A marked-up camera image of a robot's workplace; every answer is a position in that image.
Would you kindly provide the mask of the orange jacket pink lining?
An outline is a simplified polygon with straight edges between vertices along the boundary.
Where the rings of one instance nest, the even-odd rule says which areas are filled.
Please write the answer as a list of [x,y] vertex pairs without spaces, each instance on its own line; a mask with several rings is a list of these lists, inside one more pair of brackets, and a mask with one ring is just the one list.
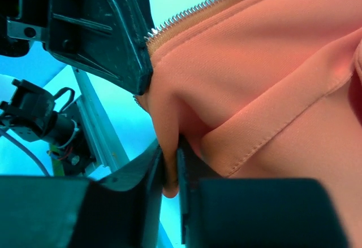
[[183,135],[224,177],[319,180],[361,246],[361,0],[218,0],[148,49],[165,196]]

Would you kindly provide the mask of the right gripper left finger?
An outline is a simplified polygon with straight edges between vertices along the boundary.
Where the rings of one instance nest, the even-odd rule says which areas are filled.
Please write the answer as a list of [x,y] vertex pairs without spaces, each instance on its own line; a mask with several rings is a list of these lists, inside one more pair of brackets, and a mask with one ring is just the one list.
[[1,177],[2,247],[156,247],[162,152],[152,143],[118,171]]

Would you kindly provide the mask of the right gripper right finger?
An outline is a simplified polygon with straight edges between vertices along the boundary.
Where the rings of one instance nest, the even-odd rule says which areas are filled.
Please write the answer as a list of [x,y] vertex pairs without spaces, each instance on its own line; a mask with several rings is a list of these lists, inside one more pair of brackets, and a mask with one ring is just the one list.
[[181,240],[186,247],[349,247],[314,179],[226,179],[179,140]]

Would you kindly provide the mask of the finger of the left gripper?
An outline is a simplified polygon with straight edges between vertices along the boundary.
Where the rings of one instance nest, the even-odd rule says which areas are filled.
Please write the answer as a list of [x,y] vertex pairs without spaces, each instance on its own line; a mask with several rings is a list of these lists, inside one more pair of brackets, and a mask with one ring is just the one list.
[[149,0],[49,0],[48,52],[134,95],[150,84],[152,28]]

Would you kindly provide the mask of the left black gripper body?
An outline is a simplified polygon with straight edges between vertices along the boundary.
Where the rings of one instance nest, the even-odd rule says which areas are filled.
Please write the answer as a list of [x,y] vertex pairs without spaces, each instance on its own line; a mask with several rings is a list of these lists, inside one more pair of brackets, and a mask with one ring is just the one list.
[[1,55],[18,58],[44,42],[49,0],[1,0]]

